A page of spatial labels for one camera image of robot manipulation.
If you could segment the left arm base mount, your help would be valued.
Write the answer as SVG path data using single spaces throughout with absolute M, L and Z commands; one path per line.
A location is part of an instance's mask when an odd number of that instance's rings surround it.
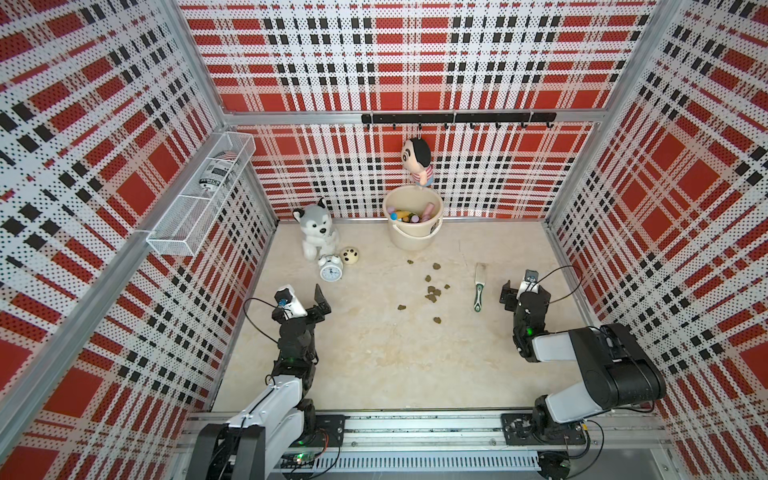
M 297 409 L 302 414 L 303 430 L 292 447 L 341 447 L 346 420 L 343 414 L 318 413 L 311 399 L 302 400 Z

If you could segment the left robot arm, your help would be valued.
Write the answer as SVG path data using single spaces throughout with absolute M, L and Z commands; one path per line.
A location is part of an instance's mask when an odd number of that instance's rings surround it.
M 314 438 L 315 407 L 307 393 L 319 363 L 315 327 L 331 307 L 319 285 L 309 308 L 290 285 L 277 290 L 274 300 L 271 317 L 279 324 L 278 356 L 265 389 L 226 422 L 201 429 L 188 479 L 266 479 L 292 444 Z

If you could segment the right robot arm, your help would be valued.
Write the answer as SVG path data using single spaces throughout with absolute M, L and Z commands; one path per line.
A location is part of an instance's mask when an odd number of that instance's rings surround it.
M 577 383 L 535 401 L 532 423 L 539 434 L 666 396 L 662 374 L 626 326 L 614 323 L 550 332 L 545 320 L 551 294 L 530 282 L 519 288 L 504 284 L 500 303 L 513 313 L 513 342 L 524 360 L 573 361 L 579 368 Z

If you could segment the white brush green handle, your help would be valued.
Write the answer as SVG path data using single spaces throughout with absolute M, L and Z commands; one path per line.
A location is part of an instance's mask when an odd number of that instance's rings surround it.
M 475 268 L 475 281 L 474 281 L 474 300 L 473 310 L 476 313 L 482 311 L 483 308 L 483 292 L 486 283 L 487 265 L 485 263 L 477 263 Z

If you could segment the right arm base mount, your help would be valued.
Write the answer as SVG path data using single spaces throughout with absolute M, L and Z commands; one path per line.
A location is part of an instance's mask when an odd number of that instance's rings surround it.
M 535 400 L 531 411 L 501 415 L 507 446 L 586 445 L 585 431 L 578 422 L 557 423 L 546 408 L 546 395 Z

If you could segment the purple square trowel pink handle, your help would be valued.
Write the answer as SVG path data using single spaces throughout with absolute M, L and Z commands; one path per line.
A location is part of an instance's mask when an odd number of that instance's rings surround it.
M 434 209 L 435 209 L 435 205 L 433 203 L 429 203 L 423 212 L 421 221 L 422 222 L 428 221 L 431 218 L 431 214 L 433 213 Z

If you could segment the green trowel yellow handle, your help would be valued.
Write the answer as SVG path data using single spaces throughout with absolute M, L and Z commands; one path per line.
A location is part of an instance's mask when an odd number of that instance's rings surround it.
M 410 222 L 413 216 L 414 216 L 413 212 L 406 211 L 406 210 L 395 210 L 390 214 L 390 218 L 392 220 L 405 221 L 405 222 Z

